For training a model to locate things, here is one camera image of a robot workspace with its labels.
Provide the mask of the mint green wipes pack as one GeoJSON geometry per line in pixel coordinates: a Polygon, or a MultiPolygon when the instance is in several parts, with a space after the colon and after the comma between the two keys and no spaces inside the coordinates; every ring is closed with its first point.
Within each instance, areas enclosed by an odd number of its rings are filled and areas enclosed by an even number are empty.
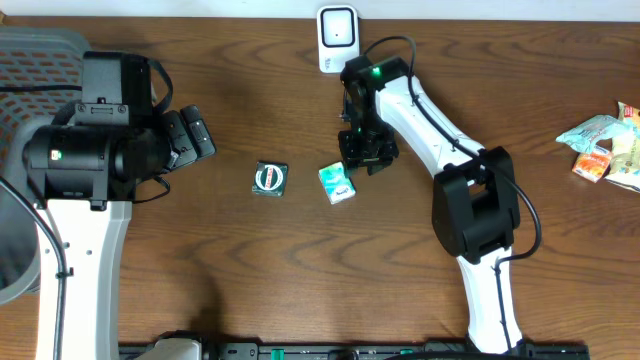
{"type": "Polygon", "coordinates": [[[590,154],[601,140],[632,133],[632,126],[610,115],[596,115],[559,135],[555,141],[578,153],[590,154]]]}

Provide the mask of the dark green soap packet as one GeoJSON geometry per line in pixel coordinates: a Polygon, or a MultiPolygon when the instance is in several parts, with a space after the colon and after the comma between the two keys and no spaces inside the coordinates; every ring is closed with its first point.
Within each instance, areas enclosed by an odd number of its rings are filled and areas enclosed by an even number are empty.
{"type": "Polygon", "coordinates": [[[289,167],[284,163],[258,162],[252,192],[261,196],[282,197],[285,192],[289,167]]]}

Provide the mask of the teal gum box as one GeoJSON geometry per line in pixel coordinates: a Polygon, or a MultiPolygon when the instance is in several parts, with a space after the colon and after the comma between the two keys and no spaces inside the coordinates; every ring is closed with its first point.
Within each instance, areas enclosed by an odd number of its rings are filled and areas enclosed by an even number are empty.
{"type": "Polygon", "coordinates": [[[355,187],[345,173],[342,162],[336,162],[318,171],[318,177],[331,205],[356,195],[355,187]]]}

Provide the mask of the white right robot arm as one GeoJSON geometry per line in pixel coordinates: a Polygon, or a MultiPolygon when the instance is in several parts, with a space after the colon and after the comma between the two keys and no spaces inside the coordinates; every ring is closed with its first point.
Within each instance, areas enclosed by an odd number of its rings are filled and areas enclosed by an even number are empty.
{"type": "Polygon", "coordinates": [[[461,269],[469,342],[483,353],[514,351],[523,336],[505,261],[520,224],[510,155],[457,129],[399,57],[374,64],[358,56],[346,62],[340,80],[351,125],[338,135],[346,173],[383,170],[399,155],[395,138],[406,141],[433,179],[432,226],[461,269]]]}

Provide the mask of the cream snack bag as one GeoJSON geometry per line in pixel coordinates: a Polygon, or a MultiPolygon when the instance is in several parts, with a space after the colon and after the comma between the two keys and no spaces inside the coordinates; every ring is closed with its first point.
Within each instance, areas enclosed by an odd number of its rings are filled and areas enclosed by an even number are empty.
{"type": "Polygon", "coordinates": [[[618,103],[618,119],[632,130],[612,139],[613,157],[605,180],[619,187],[639,192],[639,110],[618,103]]]}

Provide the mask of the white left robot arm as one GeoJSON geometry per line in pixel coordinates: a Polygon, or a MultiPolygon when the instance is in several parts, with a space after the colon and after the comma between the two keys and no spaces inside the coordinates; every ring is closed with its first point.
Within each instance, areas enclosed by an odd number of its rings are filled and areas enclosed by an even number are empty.
{"type": "Polygon", "coordinates": [[[38,128],[24,149],[35,194],[40,359],[118,357],[122,250],[137,187],[212,156],[195,106],[155,100],[152,59],[119,52],[83,57],[81,97],[38,128]]]}

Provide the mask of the orange candy box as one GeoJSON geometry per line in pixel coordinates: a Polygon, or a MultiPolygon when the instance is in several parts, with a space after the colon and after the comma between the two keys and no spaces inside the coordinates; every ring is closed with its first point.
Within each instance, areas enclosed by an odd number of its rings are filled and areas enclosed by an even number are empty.
{"type": "Polygon", "coordinates": [[[607,172],[612,160],[612,153],[596,145],[592,153],[580,153],[573,165],[572,172],[597,183],[607,172]]]}

